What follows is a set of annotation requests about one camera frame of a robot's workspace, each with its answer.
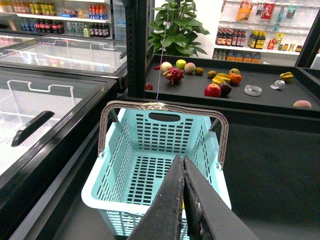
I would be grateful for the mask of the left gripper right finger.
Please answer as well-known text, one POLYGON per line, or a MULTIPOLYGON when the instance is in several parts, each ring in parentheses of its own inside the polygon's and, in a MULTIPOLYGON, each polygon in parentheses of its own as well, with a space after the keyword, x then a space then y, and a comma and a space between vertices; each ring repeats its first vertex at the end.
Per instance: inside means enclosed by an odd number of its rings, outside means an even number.
POLYGON ((184 207, 191 240, 257 240, 192 163, 183 157, 184 207))

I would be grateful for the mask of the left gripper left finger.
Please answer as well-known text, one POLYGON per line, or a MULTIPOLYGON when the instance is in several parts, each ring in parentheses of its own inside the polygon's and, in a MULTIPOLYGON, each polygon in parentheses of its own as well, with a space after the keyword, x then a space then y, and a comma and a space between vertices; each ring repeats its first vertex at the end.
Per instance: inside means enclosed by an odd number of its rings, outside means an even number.
POLYGON ((176 155, 149 209, 128 240, 179 240, 184 199, 183 160, 176 155))

